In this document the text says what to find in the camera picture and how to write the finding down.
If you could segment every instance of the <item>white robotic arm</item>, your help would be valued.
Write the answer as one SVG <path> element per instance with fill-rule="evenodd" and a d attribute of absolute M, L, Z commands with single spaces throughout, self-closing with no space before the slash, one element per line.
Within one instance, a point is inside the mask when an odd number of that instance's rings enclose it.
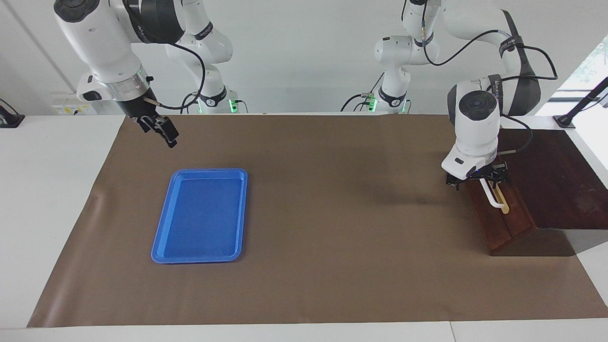
<path fill-rule="evenodd" d="M 442 9 L 444 26 L 451 35 L 470 43 L 480 40 L 493 44 L 506 69 L 502 75 L 461 82 L 448 94 L 448 112 L 457 140 L 442 167 L 466 180 L 495 160 L 500 115 L 529 113 L 540 101 L 538 79 L 553 78 L 536 77 L 511 15 L 491 0 L 407 0 L 403 27 L 409 35 L 384 38 L 376 45 L 376 58 L 386 67 L 384 81 L 375 94 L 376 110 L 395 113 L 404 105 L 410 84 L 405 66 L 441 66 L 454 57 L 434 62 L 439 51 L 434 24 Z"/>
<path fill-rule="evenodd" d="M 213 64 L 229 61 L 232 58 L 232 43 L 217 30 L 205 11 L 201 0 L 185 0 L 186 32 L 179 40 L 181 46 L 195 51 L 206 64 L 206 74 L 201 96 L 198 99 L 203 113 L 236 113 L 237 93 L 231 91 L 222 79 L 219 70 Z M 171 60 L 185 66 L 195 84 L 202 82 L 202 69 L 199 60 L 186 51 L 167 46 L 167 55 Z"/>
<path fill-rule="evenodd" d="M 232 45 L 221 33 L 213 31 L 200 1 L 186 0 L 183 4 L 182 0 L 56 0 L 54 10 L 62 31 L 90 68 L 80 80 L 78 97 L 87 101 L 115 100 L 145 132 L 161 134 L 169 147 L 177 144 L 179 133 L 168 117 L 156 112 L 156 106 L 163 105 L 156 102 L 150 88 L 153 78 L 146 74 L 131 43 L 177 46 L 175 42 L 188 30 L 196 50 L 210 63 L 228 60 L 232 55 Z M 213 39 L 204 46 L 196 44 L 201 35 L 217 37 L 215 45 L 225 47 L 226 56 L 208 51 L 214 45 Z M 196 61 L 188 62 L 202 69 L 202 59 L 192 58 Z M 201 71 L 196 76 L 200 81 Z M 210 79 L 206 89 L 217 94 L 212 89 L 217 82 L 211 76 Z"/>
<path fill-rule="evenodd" d="M 408 1 L 404 9 L 403 28 L 408 35 L 389 36 L 379 40 L 375 47 L 376 60 L 385 67 L 384 79 L 374 93 L 376 111 L 397 113 L 406 103 L 411 75 L 405 69 L 408 65 L 429 64 L 423 51 L 423 43 L 430 58 L 437 58 L 439 45 L 434 40 L 433 29 L 441 9 L 441 0 L 429 0 L 426 12 L 426 33 L 422 38 L 423 6 Z"/>

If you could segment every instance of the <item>tree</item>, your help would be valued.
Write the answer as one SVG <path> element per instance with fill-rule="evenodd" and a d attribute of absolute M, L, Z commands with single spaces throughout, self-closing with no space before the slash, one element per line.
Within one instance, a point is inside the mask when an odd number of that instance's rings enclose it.
<path fill-rule="evenodd" d="M 572 74 L 572 78 L 580 82 L 589 82 L 598 74 L 598 63 L 608 65 L 608 37 L 591 51 L 581 66 Z"/>

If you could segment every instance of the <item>wooden box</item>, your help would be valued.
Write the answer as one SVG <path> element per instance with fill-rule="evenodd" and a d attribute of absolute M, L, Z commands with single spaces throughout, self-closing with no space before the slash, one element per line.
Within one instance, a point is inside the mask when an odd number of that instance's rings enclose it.
<path fill-rule="evenodd" d="M 502 130 L 499 150 L 521 147 L 526 130 Z M 466 183 L 493 256 L 573 256 L 608 242 L 608 190 L 564 131 L 534 130 L 524 151 L 500 157 L 509 214 Z"/>

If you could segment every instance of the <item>white handle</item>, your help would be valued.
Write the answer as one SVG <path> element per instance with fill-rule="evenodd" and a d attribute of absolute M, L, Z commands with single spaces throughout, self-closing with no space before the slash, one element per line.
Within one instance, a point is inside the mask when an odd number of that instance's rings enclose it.
<path fill-rule="evenodd" d="M 483 190 L 486 192 L 486 196 L 488 197 L 488 201 L 494 208 L 502 209 L 505 207 L 504 204 L 500 204 L 496 202 L 494 196 L 492 195 L 492 191 L 490 190 L 490 186 L 483 178 L 479 179 L 479 182 L 482 184 Z"/>

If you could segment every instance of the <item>green indicator light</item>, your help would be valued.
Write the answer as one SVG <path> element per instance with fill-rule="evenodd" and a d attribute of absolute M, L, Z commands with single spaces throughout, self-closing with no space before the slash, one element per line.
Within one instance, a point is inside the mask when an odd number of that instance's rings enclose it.
<path fill-rule="evenodd" d="M 412 109 L 412 101 L 406 100 L 406 102 L 403 104 L 403 108 L 401 109 L 401 112 L 409 114 L 411 109 Z"/>
<path fill-rule="evenodd" d="M 378 106 L 378 100 L 373 99 L 371 101 L 370 111 L 376 111 L 376 107 Z"/>
<path fill-rule="evenodd" d="M 234 102 L 234 100 L 229 100 L 229 102 L 230 102 L 230 110 L 233 113 L 236 113 L 238 111 L 237 104 Z"/>

